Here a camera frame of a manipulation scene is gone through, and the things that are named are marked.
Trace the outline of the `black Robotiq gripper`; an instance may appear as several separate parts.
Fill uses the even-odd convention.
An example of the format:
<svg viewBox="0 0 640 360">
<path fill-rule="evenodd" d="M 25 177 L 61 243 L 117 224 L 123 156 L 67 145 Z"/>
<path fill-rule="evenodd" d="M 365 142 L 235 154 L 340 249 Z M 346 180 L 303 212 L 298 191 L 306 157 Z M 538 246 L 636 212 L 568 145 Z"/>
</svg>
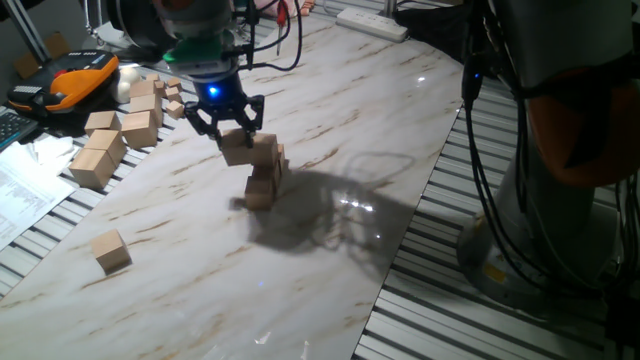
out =
<svg viewBox="0 0 640 360">
<path fill-rule="evenodd" d="M 214 81 L 195 82 L 198 102 L 185 103 L 184 115 L 198 135 L 206 135 L 222 148 L 218 120 L 238 120 L 243 129 L 247 148 L 254 147 L 254 136 L 262 129 L 264 96 L 246 96 L 237 73 Z M 207 123 L 200 111 L 210 116 Z"/>
</svg>

